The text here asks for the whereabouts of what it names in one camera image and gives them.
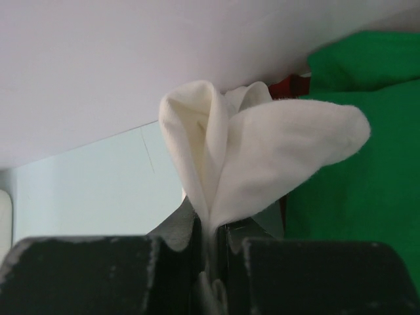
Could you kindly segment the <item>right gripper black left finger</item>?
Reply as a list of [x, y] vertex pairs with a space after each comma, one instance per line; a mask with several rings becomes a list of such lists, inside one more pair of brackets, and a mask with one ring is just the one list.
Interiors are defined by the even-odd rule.
[[1, 313], [195, 314], [200, 231], [184, 200], [144, 236], [20, 240], [1, 266]]

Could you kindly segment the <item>white t-shirt with robot print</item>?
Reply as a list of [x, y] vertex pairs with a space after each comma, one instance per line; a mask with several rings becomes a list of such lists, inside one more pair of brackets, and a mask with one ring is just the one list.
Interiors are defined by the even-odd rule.
[[217, 229], [260, 213], [322, 167], [353, 156], [371, 133], [355, 106], [274, 100], [263, 82], [222, 94], [209, 81], [167, 93], [159, 124], [201, 222], [203, 271], [194, 293], [205, 314], [226, 314]]

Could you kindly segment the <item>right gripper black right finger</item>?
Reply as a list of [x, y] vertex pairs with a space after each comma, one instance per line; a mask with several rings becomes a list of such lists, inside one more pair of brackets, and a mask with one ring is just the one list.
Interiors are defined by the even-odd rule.
[[415, 313], [415, 284], [385, 243], [277, 240], [252, 219], [217, 236], [230, 314]]

